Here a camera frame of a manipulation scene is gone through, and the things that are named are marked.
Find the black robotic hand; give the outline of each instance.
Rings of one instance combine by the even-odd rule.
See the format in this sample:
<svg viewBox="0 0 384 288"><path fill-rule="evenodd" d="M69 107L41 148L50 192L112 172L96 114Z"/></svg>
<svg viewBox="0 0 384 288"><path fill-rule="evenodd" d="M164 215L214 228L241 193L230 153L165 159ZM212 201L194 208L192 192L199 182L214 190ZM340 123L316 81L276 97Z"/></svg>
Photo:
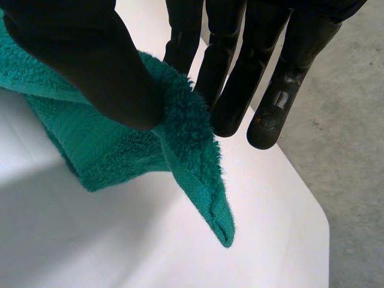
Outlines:
<svg viewBox="0 0 384 288"><path fill-rule="evenodd" d="M164 105L116 0L0 0L5 27L27 53L76 87L104 116L137 130Z"/></svg>
<svg viewBox="0 0 384 288"><path fill-rule="evenodd" d="M249 143L272 147L315 57L367 0L206 0L211 32L195 90L211 112L215 134L238 129L277 39L288 22L283 50L248 128ZM164 61L188 74L199 45L203 0L166 0L172 37ZM245 12L239 58L223 89Z"/></svg>

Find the concrete floor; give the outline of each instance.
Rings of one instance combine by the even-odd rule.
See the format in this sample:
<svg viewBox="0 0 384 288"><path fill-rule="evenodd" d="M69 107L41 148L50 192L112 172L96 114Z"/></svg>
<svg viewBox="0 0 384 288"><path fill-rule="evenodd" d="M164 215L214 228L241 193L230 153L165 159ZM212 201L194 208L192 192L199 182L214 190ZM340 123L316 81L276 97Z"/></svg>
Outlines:
<svg viewBox="0 0 384 288"><path fill-rule="evenodd" d="M384 287L383 15L383 0L368 0L344 22L312 66L278 141L328 217L330 288ZM206 15L202 36L208 41Z"/></svg>

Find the black finger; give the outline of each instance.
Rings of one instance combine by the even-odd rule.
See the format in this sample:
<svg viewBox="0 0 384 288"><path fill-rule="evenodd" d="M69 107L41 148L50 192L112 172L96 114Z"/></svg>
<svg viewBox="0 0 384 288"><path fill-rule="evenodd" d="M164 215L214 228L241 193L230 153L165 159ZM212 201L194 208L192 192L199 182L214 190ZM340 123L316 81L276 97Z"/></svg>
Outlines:
<svg viewBox="0 0 384 288"><path fill-rule="evenodd" d="M163 98L113 8L106 26L95 29L69 16L65 26L54 17L48 22L48 17L43 22L34 19L37 22L29 24L38 29L33 31L15 23L15 18L23 22L22 16L6 14L4 20L23 50L69 81L101 114L134 129L154 128L163 115ZM51 34L57 30L62 31L59 38Z"/></svg>
<svg viewBox="0 0 384 288"><path fill-rule="evenodd" d="M195 85L212 110L223 88L239 37L245 0L207 0L211 32Z"/></svg>
<svg viewBox="0 0 384 288"><path fill-rule="evenodd" d="M268 149L276 143L305 75L340 27L312 13L292 13L280 59L248 128L252 146Z"/></svg>
<svg viewBox="0 0 384 288"><path fill-rule="evenodd" d="M216 135L229 137L236 133L289 14L284 7L248 2L239 58L212 111Z"/></svg>
<svg viewBox="0 0 384 288"><path fill-rule="evenodd" d="M200 42L203 0L166 0L171 39L164 62L188 74Z"/></svg>

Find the white surface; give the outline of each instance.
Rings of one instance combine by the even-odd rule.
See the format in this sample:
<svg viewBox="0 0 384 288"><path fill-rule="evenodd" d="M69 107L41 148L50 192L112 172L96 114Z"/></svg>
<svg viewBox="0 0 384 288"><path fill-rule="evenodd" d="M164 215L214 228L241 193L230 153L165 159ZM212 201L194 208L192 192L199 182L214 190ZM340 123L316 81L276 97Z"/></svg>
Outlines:
<svg viewBox="0 0 384 288"><path fill-rule="evenodd" d="M137 47L162 58L164 1L118 11ZM327 287L325 215L278 146L247 143L251 117L221 140L237 227L225 249L169 173L87 193L21 97L0 91L0 287Z"/></svg>

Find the teal towel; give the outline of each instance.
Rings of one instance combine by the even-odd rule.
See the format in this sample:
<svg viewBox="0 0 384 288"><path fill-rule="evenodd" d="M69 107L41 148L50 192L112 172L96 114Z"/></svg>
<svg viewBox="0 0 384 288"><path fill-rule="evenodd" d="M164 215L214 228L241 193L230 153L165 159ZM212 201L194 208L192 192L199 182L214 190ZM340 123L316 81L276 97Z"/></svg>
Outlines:
<svg viewBox="0 0 384 288"><path fill-rule="evenodd" d="M186 77L140 54L166 107L160 125L152 131L136 131L99 114L59 75L22 51L2 23L0 45L0 87L25 96L88 191L147 172L170 171L220 242L231 246L235 229L221 178L220 149L204 102Z"/></svg>

